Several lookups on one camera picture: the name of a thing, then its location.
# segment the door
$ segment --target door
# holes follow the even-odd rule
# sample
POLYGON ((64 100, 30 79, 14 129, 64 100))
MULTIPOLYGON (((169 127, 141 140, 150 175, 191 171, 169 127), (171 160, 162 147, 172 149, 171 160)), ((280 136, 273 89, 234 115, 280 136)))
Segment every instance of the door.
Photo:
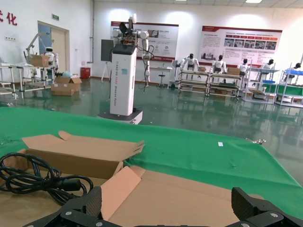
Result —
POLYGON ((53 52, 58 54, 59 72, 66 71, 65 32, 52 28, 53 52))
POLYGON ((38 24, 38 32, 46 32, 49 35, 41 36, 41 40, 39 39, 39 53, 44 54, 46 52, 45 48, 48 46, 52 46, 51 40, 51 27, 46 25, 38 24))

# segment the ceiling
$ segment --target ceiling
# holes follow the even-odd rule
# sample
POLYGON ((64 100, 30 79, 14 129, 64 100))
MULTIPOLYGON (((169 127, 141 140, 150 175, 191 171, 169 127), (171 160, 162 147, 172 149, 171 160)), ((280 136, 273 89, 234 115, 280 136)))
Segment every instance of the ceiling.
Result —
POLYGON ((208 6, 244 6, 244 7, 268 7, 268 8, 303 8, 303 0, 262 0, 261 3, 245 3, 246 0, 99 0, 110 2, 139 2, 162 4, 187 4, 208 6))

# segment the black power cable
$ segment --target black power cable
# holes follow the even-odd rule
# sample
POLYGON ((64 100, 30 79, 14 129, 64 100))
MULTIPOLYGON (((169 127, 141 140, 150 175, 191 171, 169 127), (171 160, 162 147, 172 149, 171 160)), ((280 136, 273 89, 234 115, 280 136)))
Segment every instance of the black power cable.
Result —
POLYGON ((83 195, 86 195, 87 189, 80 179, 89 183, 89 191, 94 187, 92 180, 86 176, 70 175, 61 177, 61 171, 50 166, 42 158, 35 155, 22 153, 9 153, 0 158, 0 177, 5 180, 5 187, 0 187, 0 191, 12 192, 15 194, 29 194, 36 191, 46 191, 51 197, 59 203, 64 205, 68 200, 78 198, 67 191, 83 190, 83 195), (8 167, 4 165, 4 160, 9 157, 23 157, 32 164, 34 175, 22 169, 8 167), (46 177, 40 174, 40 168, 47 169, 46 177))

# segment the green tablecloth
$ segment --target green tablecloth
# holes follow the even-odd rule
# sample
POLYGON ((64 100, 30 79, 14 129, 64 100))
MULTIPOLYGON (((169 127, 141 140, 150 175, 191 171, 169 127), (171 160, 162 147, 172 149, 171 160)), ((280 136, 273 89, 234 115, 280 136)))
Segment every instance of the green tablecloth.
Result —
POLYGON ((82 136, 145 140, 143 152, 126 160, 127 164, 227 189, 241 187, 303 219, 303 188, 261 145, 210 133, 129 125, 31 108, 0 108, 0 118, 1 155, 25 148, 22 137, 58 136, 60 130, 82 136))
MULTIPOLYGON (((276 85, 272 85, 270 87, 269 84, 263 84, 263 87, 266 87, 266 92, 274 93, 276 89, 276 85)), ((277 93, 283 94, 284 85, 279 85, 277 93)), ((294 95, 294 96, 303 96, 303 87, 287 87, 285 91, 286 95, 294 95)))

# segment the exit sign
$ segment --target exit sign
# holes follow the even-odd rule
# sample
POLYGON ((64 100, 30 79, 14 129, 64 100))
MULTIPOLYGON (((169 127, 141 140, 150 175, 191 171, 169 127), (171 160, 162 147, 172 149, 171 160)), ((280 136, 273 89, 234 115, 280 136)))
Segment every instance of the exit sign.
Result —
POLYGON ((52 19, 58 20, 58 21, 59 21, 59 16, 57 16, 57 15, 55 15, 55 14, 52 14, 52 19))

